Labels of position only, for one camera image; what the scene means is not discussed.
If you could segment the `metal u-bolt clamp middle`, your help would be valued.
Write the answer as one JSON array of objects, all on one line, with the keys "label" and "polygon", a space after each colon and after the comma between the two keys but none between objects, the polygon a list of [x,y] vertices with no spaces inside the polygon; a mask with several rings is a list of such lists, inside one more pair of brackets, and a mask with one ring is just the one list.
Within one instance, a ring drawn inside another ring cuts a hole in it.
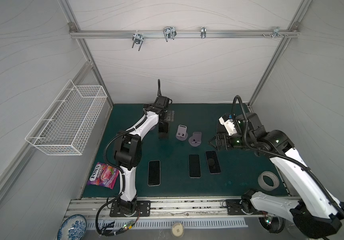
[{"label": "metal u-bolt clamp middle", "polygon": [[174,40],[177,35],[176,28],[173,26],[166,27],[163,29],[163,34],[164,34],[166,42],[168,42],[169,39]]}]

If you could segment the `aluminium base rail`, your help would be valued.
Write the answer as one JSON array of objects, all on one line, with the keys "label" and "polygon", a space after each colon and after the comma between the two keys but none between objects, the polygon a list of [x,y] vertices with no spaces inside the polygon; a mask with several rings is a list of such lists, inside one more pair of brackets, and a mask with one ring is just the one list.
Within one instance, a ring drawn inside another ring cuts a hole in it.
[{"label": "aluminium base rail", "polygon": [[[240,199],[240,196],[138,198],[139,201],[151,202],[149,219],[230,218],[226,200],[239,202]],[[105,202],[106,199],[103,198],[71,200],[64,218],[80,214],[93,220]]]}]

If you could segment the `metal u-bolt clamp left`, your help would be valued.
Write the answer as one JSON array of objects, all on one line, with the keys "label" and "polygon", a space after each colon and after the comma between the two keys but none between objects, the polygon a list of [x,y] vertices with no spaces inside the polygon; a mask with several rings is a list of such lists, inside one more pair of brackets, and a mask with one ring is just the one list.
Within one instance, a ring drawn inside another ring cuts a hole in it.
[{"label": "metal u-bolt clamp left", "polygon": [[135,45],[138,45],[138,51],[140,51],[142,44],[144,42],[143,35],[141,35],[139,33],[135,33],[135,34],[133,34],[132,40],[133,40],[132,48],[134,48]]}]

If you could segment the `metal bracket right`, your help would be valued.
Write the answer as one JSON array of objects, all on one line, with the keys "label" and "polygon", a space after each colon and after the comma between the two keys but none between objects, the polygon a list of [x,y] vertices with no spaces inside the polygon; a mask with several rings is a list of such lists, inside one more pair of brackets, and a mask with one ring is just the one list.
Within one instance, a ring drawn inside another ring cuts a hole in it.
[{"label": "metal bracket right", "polygon": [[288,34],[283,34],[280,32],[280,28],[279,27],[276,27],[275,29],[273,29],[272,33],[266,35],[266,34],[262,34],[262,36],[264,38],[270,38],[270,39],[275,39],[275,38],[287,38],[289,37]]}]

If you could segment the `metal clamp small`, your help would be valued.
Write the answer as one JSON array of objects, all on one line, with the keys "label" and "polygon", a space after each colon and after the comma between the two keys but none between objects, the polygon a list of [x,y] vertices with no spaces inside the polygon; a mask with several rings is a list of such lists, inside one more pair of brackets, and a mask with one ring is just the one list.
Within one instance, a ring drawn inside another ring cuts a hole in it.
[{"label": "metal clamp small", "polygon": [[206,27],[201,27],[201,39],[205,39],[207,35]]}]

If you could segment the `grey round stand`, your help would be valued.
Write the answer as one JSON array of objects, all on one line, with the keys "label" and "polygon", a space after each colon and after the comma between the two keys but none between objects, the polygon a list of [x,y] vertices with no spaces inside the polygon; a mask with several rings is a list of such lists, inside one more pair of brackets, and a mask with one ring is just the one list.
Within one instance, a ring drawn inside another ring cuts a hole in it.
[{"label": "grey round stand", "polygon": [[189,144],[192,147],[198,147],[202,143],[202,133],[193,132],[193,135],[189,138]]},{"label": "grey round stand", "polygon": [[176,138],[179,141],[185,141],[187,139],[187,126],[184,125],[178,125],[177,133],[176,133]]}]

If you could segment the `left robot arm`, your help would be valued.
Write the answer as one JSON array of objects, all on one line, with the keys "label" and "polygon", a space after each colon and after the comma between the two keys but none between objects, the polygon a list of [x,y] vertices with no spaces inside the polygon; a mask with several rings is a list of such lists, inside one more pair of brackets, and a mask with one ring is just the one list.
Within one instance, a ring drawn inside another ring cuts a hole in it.
[{"label": "left robot arm", "polygon": [[126,131],[120,131],[114,143],[114,160],[120,171],[120,212],[132,215],[137,207],[136,168],[142,159],[142,140],[155,126],[160,138],[169,134],[168,106],[172,99],[158,96],[151,105],[143,109],[143,116]]}]

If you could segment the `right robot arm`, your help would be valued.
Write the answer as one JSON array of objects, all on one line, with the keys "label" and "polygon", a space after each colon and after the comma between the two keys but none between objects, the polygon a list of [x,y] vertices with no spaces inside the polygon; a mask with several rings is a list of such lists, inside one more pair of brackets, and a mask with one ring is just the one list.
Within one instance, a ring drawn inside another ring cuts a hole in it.
[{"label": "right robot arm", "polygon": [[339,231],[344,220],[344,202],[316,181],[284,132],[267,132],[255,113],[237,117],[224,114],[217,127],[217,134],[209,141],[212,147],[216,150],[253,150],[268,157],[300,196],[293,201],[251,189],[242,195],[238,204],[244,214],[262,212],[280,217],[294,223],[311,239],[326,239]]}]

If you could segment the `purple edged black phone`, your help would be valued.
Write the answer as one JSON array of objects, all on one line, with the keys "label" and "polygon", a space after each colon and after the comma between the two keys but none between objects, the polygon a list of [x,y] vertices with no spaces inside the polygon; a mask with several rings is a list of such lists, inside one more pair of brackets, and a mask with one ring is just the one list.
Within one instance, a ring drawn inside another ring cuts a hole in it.
[{"label": "purple edged black phone", "polygon": [[210,174],[220,174],[221,167],[216,151],[206,151],[206,160]]}]

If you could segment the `purple snack packet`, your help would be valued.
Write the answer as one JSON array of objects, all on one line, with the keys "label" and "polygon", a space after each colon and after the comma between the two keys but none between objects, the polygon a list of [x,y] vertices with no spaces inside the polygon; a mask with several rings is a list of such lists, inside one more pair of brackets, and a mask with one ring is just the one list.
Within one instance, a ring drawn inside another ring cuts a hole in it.
[{"label": "purple snack packet", "polygon": [[87,185],[101,186],[113,189],[119,176],[119,170],[105,163],[97,162],[91,176],[87,181]]}]

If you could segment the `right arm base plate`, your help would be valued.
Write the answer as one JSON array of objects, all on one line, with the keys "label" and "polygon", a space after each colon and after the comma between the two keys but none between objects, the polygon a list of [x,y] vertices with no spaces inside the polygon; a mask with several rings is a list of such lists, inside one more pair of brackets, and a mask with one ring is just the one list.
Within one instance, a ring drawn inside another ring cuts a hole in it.
[{"label": "right arm base plate", "polygon": [[227,214],[231,216],[263,216],[262,211],[256,210],[249,200],[225,200]]}]

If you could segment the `white tape roll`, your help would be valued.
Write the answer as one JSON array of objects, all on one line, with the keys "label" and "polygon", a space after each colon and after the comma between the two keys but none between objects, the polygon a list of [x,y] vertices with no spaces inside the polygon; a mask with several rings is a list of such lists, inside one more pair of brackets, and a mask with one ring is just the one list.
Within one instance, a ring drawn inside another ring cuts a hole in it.
[{"label": "white tape roll", "polygon": [[264,171],[258,177],[258,184],[265,191],[273,191],[279,187],[280,180],[274,173]]}]

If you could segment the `metal u-bolt clamp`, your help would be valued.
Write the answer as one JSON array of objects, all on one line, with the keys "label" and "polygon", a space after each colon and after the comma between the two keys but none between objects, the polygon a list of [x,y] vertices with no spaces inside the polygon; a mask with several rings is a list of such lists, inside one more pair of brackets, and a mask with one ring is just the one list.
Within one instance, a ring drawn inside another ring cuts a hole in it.
[{"label": "metal u-bolt clamp", "polygon": [[143,35],[141,35],[139,33],[135,33],[135,34],[133,34],[132,40],[133,40],[132,48],[134,48],[135,45],[138,45],[138,51],[140,51],[142,44],[144,42]]},{"label": "metal u-bolt clamp", "polygon": [[176,28],[173,26],[166,27],[163,29],[163,34],[164,34],[166,42],[168,42],[169,39],[174,40],[177,35]]}]

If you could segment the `small round beige container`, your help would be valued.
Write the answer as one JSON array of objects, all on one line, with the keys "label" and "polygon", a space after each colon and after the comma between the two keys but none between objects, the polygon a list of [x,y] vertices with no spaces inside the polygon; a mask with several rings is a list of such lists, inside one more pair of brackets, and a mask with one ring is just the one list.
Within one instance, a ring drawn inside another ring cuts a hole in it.
[{"label": "small round beige container", "polygon": [[171,227],[171,234],[175,238],[181,238],[184,235],[185,228],[182,223],[175,222]]}]

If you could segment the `blue white ceramic plate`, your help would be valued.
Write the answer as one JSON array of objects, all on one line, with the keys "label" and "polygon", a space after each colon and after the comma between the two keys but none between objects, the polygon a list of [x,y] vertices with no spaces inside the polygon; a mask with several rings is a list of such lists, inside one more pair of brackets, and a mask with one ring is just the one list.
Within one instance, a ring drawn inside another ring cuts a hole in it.
[{"label": "blue white ceramic plate", "polygon": [[83,215],[67,218],[58,230],[57,240],[81,240],[87,231],[87,221]]}]

